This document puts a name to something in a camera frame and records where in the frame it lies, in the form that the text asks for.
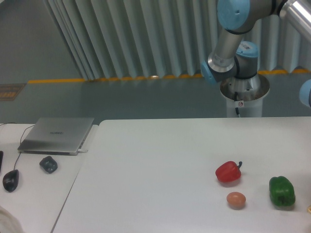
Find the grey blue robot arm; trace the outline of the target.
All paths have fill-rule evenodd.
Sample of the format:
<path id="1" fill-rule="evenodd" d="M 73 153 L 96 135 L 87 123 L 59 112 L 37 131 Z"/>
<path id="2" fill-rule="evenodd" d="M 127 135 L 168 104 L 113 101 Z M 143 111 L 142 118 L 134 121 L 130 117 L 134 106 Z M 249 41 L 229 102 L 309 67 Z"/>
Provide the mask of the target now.
<path id="1" fill-rule="evenodd" d="M 307 40 L 311 38 L 311 5 L 305 0 L 220 0 L 218 22 L 223 30 L 216 48 L 201 63 L 201 73 L 210 83 L 220 83 L 221 93 L 233 106 L 262 102 L 270 85 L 259 75 L 256 44 L 243 41 L 255 23 L 277 15 L 287 20 Z"/>

